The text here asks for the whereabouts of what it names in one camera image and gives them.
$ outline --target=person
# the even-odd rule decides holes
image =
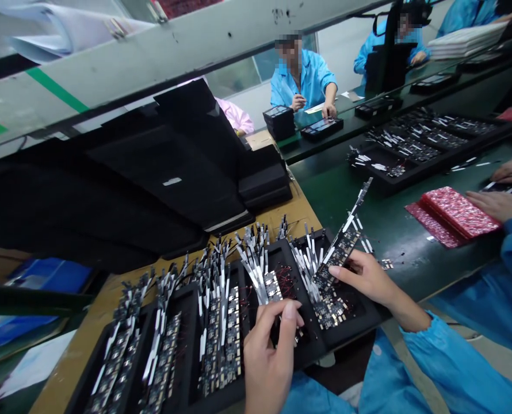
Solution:
[[[203,79],[206,84],[208,84],[208,80],[206,76],[199,76],[198,78],[193,78],[187,80],[186,82],[180,83],[177,87],[181,87],[183,85],[187,85],[190,82],[197,81],[199,79]],[[214,97],[218,105],[220,106],[223,113],[226,115],[227,120],[233,127],[233,130],[237,134],[238,137],[245,136],[247,134],[254,132],[254,123],[248,113],[243,111],[233,102],[226,101],[224,99]]]
[[[492,181],[512,184],[512,161]],[[429,299],[429,303],[462,325],[512,350],[512,194],[467,193],[469,200],[503,223],[506,237],[501,260]]]
[[[438,37],[460,29],[512,20],[512,0],[455,0],[449,8]]]
[[[434,382],[452,414],[512,414],[512,382],[501,376],[463,337],[425,312],[386,275],[376,259],[354,250],[351,266],[329,272],[386,306],[421,370]],[[377,330],[357,408],[302,373],[293,375],[295,332],[301,303],[260,306],[244,340],[245,414],[431,414],[384,332]],[[281,316],[273,349],[270,330]]]
[[[277,41],[280,61],[272,76],[272,106],[290,106],[295,112],[324,104],[323,118],[336,118],[337,79],[323,58],[302,49],[300,36]]]
[[[354,72],[364,76],[361,82],[362,85],[367,83],[367,70],[365,68],[367,57],[373,52],[373,46],[384,44],[386,28],[386,20],[377,25],[377,36],[371,32],[354,61]],[[408,13],[400,15],[397,40],[401,43],[417,43],[417,46],[411,50],[408,65],[417,66],[430,58],[430,51],[423,45],[423,29],[412,26],[411,17]]]

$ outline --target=blue uniform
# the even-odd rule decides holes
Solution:
[[[479,0],[455,0],[444,16],[437,37],[446,36],[460,29],[492,23],[496,15],[497,0],[484,0],[479,10]]]
[[[362,85],[365,85],[367,83],[367,72],[365,70],[365,64],[367,63],[367,56],[373,52],[373,46],[376,45],[383,45],[384,44],[384,32],[387,28],[387,21],[380,23],[377,26],[377,33],[382,33],[381,36],[375,36],[373,32],[369,35],[365,43],[360,49],[360,54],[354,61],[354,72],[357,74],[363,75],[364,78],[361,81]],[[427,55],[427,58],[425,61],[427,61],[430,58],[430,51],[423,45],[423,29],[418,28],[412,30],[410,33],[407,34],[406,37],[402,40],[402,43],[417,43],[417,47],[413,48],[410,53],[410,57],[407,60],[407,64],[411,64],[412,59],[415,57],[416,54],[419,52],[425,52]]]
[[[448,316],[512,349],[512,219],[501,258],[477,274],[429,299]]]
[[[333,72],[327,67],[327,63],[317,53],[302,50],[302,73],[298,90],[295,80],[292,78],[286,63],[279,61],[279,66],[272,76],[272,106],[292,105],[292,98],[296,94],[306,99],[304,110],[313,108],[325,102],[325,88],[329,83],[337,84]]]
[[[435,384],[452,414],[512,414],[512,382],[500,375],[463,337],[433,317],[427,331],[404,341]],[[281,414],[432,414],[384,332],[377,330],[358,408],[297,373]]]

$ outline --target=green work table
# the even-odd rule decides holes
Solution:
[[[506,49],[511,48],[512,39],[507,41],[504,44],[504,47]],[[508,56],[507,59],[503,59],[497,64],[493,64],[491,67],[485,68],[480,72],[463,73],[456,84],[448,86],[434,94],[417,95],[410,93],[410,87],[416,81],[425,79],[439,72],[455,72],[457,64],[463,60],[465,59],[429,62],[421,69],[415,70],[408,76],[409,83],[407,85],[389,93],[389,95],[399,96],[403,99],[402,107],[398,110],[376,116],[372,120],[363,120],[356,117],[354,110],[357,105],[372,99],[372,97],[367,96],[361,101],[352,103],[349,99],[340,96],[337,99],[336,105],[339,111],[338,118],[344,120],[342,130],[316,142],[303,139],[300,132],[297,132],[294,136],[277,142],[281,155],[288,165],[294,164],[339,143],[350,140],[362,134],[372,125],[384,123],[395,115],[409,112],[420,106],[431,105],[442,99],[446,100],[446,98],[449,98],[454,102],[454,104],[460,104],[460,106],[465,107],[465,105],[461,104],[464,101],[468,101],[469,97],[475,97],[475,101],[481,100],[481,98],[476,98],[477,88],[482,89],[482,93],[488,95],[489,100],[495,98],[499,102],[504,99],[506,91],[512,87],[512,56]],[[488,84],[488,81],[494,78],[503,79],[503,82],[506,82],[507,84],[499,85],[500,81],[496,80],[496,82],[494,82],[494,89],[485,89],[481,86],[483,84]],[[356,92],[362,94],[362,87],[357,88]],[[297,127],[300,128],[317,122],[321,118],[321,111],[309,115],[300,113],[296,114],[295,123],[297,124]]]
[[[333,156],[335,148],[290,166],[322,225],[336,232],[345,222],[347,209],[356,201],[363,179]],[[447,249],[406,210],[427,191],[451,186],[460,193],[477,191],[499,166],[512,159],[512,141],[479,156],[479,163],[449,175],[437,174],[406,190],[383,197],[373,189],[365,197],[358,216],[377,259],[390,259],[389,276],[415,301],[422,301],[458,280],[471,275],[499,257],[503,233],[497,232],[455,249]]]

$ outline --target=pink shirt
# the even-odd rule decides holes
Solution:
[[[216,102],[220,105],[221,110],[226,114],[227,120],[234,129],[242,129],[247,134],[254,132],[254,124],[249,115],[233,102],[224,101],[216,98]]]

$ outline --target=white sheet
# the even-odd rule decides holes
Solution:
[[[0,12],[7,16],[49,22],[56,28],[57,35],[8,38],[17,53],[40,64],[113,40],[109,30],[109,27],[114,29],[110,22],[113,18],[127,34],[154,26],[143,21],[46,3],[8,7]]]

